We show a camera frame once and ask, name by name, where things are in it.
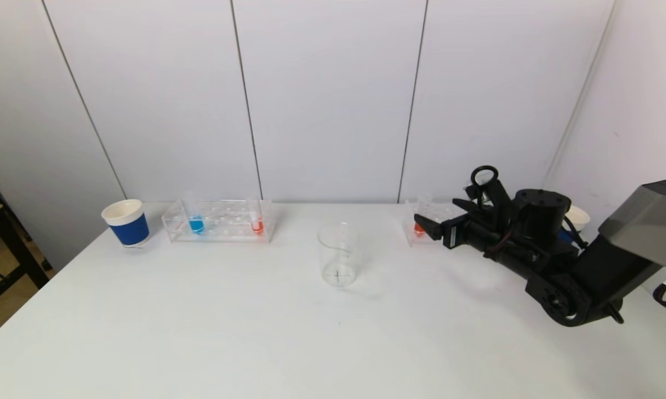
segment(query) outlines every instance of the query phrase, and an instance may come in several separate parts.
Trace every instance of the test tube rack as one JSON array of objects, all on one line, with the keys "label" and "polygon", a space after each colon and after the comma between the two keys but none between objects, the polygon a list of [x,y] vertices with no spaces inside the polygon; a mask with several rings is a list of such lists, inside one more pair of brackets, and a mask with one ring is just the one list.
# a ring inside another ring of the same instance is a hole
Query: test tube rack
[{"label": "test tube rack", "polygon": [[275,227],[271,201],[254,201],[259,202],[260,226],[252,223],[251,204],[245,200],[198,201],[204,224],[201,233],[191,229],[191,220],[181,199],[168,208],[161,219],[171,242],[269,243]]},{"label": "test tube rack", "polygon": [[407,237],[407,243],[409,243],[410,247],[434,243],[434,240],[432,240],[424,230],[420,227],[416,227],[417,223],[414,222],[414,214],[421,214],[438,223],[464,214],[464,210],[455,206],[451,202],[433,202],[430,197],[420,197],[416,202],[410,202],[407,200],[404,205],[406,205],[406,211],[404,212],[402,229],[404,230],[404,236]]}]

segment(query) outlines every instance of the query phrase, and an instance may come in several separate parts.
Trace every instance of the wall seam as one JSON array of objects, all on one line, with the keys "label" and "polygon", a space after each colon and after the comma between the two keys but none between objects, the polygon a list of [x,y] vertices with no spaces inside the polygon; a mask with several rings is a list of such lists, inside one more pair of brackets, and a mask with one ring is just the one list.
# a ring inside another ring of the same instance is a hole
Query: wall seam
[{"label": "wall seam", "polygon": [[77,86],[77,80],[74,78],[74,73],[72,73],[72,68],[69,66],[69,62],[67,61],[67,56],[65,56],[64,49],[62,48],[62,43],[60,43],[60,39],[57,37],[57,30],[55,30],[55,25],[52,24],[52,18],[50,17],[50,12],[47,10],[47,5],[45,4],[45,0],[41,0],[41,3],[43,10],[45,10],[47,21],[50,23],[52,34],[54,35],[55,40],[57,41],[57,47],[60,49],[60,54],[62,54],[62,59],[65,61],[65,65],[67,66],[67,71],[69,71],[69,75],[72,78],[72,83],[74,83],[74,88],[77,90],[77,95],[79,96],[80,101],[82,101],[82,106],[84,107],[84,111],[87,113],[87,117],[89,118],[89,123],[92,124],[92,129],[94,129],[94,134],[97,136],[97,140],[99,141],[99,145],[102,147],[102,151],[104,151],[104,156],[106,157],[107,162],[109,163],[109,167],[111,167],[112,173],[114,174],[114,178],[116,179],[116,182],[119,185],[119,189],[124,195],[124,198],[128,198],[128,196],[126,195],[126,191],[124,190],[124,187],[121,184],[121,180],[119,180],[119,175],[117,175],[117,172],[114,169],[114,165],[112,164],[112,161],[109,158],[109,153],[107,152],[107,149],[104,146],[104,142],[102,141],[101,136],[99,136],[99,131],[97,130],[97,126],[94,124],[94,120],[92,119],[92,114],[90,114],[89,109],[87,108],[87,103],[85,103],[84,101],[84,97],[82,96],[82,91],[80,91],[79,86]]},{"label": "wall seam", "polygon": [[242,88],[244,89],[244,103],[247,106],[247,119],[249,120],[249,134],[252,136],[252,151],[254,151],[254,166],[257,168],[257,181],[259,182],[259,197],[264,199],[262,190],[262,175],[259,172],[259,160],[257,159],[257,145],[254,143],[254,127],[252,127],[252,113],[249,111],[249,96],[247,95],[247,83],[244,81],[244,64],[242,63],[242,50],[239,48],[239,33],[237,32],[237,19],[234,16],[234,2],[229,0],[229,8],[232,10],[232,25],[234,26],[234,40],[237,43],[237,56],[239,57],[239,71],[242,73]]},{"label": "wall seam", "polygon": [[399,173],[399,189],[397,190],[397,204],[402,195],[402,179],[404,179],[404,163],[407,162],[407,146],[409,145],[409,130],[412,128],[412,112],[414,110],[414,95],[417,92],[417,78],[419,77],[419,61],[422,59],[422,43],[424,43],[424,28],[427,26],[427,10],[429,0],[424,4],[424,20],[422,20],[422,35],[419,38],[419,53],[417,53],[417,70],[414,71],[414,86],[412,87],[412,103],[409,105],[409,119],[407,119],[407,138],[404,140],[404,154],[402,155],[402,170]]},{"label": "wall seam", "polygon": [[555,154],[552,157],[550,166],[547,169],[547,174],[542,180],[542,187],[545,189],[551,188],[548,186],[551,180],[553,180],[555,177],[555,174],[559,168],[559,164],[562,161],[562,156],[564,154],[565,147],[567,146],[567,143],[569,142],[569,139],[572,136],[574,125],[576,125],[581,108],[588,96],[591,83],[594,80],[594,76],[596,75],[599,62],[601,61],[601,56],[604,53],[604,50],[606,50],[607,37],[609,35],[611,27],[614,24],[614,18],[616,15],[616,10],[619,2],[621,2],[621,0],[614,0],[614,2],[611,5],[611,10],[609,11],[609,18],[607,18],[606,26],[604,26],[604,31],[602,32],[601,38],[599,39],[599,46],[597,46],[596,53],[594,53],[594,58],[592,58],[592,63],[589,65],[589,71],[587,71],[587,76],[584,79],[584,83],[582,84],[582,89],[579,92],[579,96],[577,97],[576,103],[574,104],[574,109],[572,110],[572,114],[569,117],[569,121],[567,121],[567,126],[565,127],[564,133],[562,134],[562,139],[560,140],[557,146],[557,150],[555,151]]}]

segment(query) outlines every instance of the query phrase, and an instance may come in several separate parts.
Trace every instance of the white paper cup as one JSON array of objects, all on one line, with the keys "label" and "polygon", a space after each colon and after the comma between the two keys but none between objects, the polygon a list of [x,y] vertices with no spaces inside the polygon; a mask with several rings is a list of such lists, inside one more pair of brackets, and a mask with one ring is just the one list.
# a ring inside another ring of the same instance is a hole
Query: white paper cup
[{"label": "white paper cup", "polygon": [[[587,212],[584,212],[580,207],[575,207],[574,205],[569,207],[569,210],[564,216],[572,222],[574,228],[577,229],[577,232],[581,232],[582,229],[584,229],[584,226],[586,226],[589,223],[589,220],[591,220],[591,217],[589,217]],[[562,227],[568,232],[570,231],[567,222],[562,222]]]},{"label": "white paper cup", "polygon": [[148,240],[144,203],[137,199],[115,202],[102,211],[102,218],[124,247],[138,247]]}]

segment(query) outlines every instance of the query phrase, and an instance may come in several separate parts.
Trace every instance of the test tube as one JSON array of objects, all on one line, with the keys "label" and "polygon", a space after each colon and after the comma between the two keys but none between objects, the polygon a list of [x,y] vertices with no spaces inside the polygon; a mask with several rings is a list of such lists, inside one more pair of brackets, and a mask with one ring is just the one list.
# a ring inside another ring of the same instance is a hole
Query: test tube
[{"label": "test tube", "polygon": [[264,222],[262,222],[262,207],[258,199],[248,199],[249,221],[252,224],[252,231],[260,236],[264,233]]},{"label": "test tube", "polygon": [[202,213],[198,207],[198,201],[194,192],[188,191],[183,196],[183,207],[186,209],[188,222],[191,225],[193,233],[204,234],[204,221],[202,220]]},{"label": "test tube", "polygon": [[[429,194],[425,195],[419,195],[417,197],[417,213],[424,216],[424,217],[430,217],[429,215],[429,204],[432,202],[432,196]],[[414,223],[414,233],[417,235],[417,237],[422,237],[425,235],[427,232],[422,229],[422,227],[418,223]]]}]

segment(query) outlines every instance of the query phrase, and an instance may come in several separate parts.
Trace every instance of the test tube with red liquid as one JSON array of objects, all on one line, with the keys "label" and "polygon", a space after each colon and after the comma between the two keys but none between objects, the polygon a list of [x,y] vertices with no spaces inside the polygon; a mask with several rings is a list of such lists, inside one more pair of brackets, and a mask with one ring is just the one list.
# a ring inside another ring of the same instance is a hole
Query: test tube with red liquid
[{"label": "test tube with red liquid", "polygon": [[262,222],[262,207],[258,199],[248,199],[249,221],[252,224],[252,232],[260,236],[264,233],[264,222]]},{"label": "test tube with red liquid", "polygon": [[[432,202],[432,195],[430,194],[425,194],[425,195],[419,195],[417,197],[417,213],[421,214],[425,217],[429,217],[429,204]],[[422,227],[418,223],[414,223],[414,234],[417,235],[417,237],[422,237],[425,235],[427,232],[422,229]]]}]

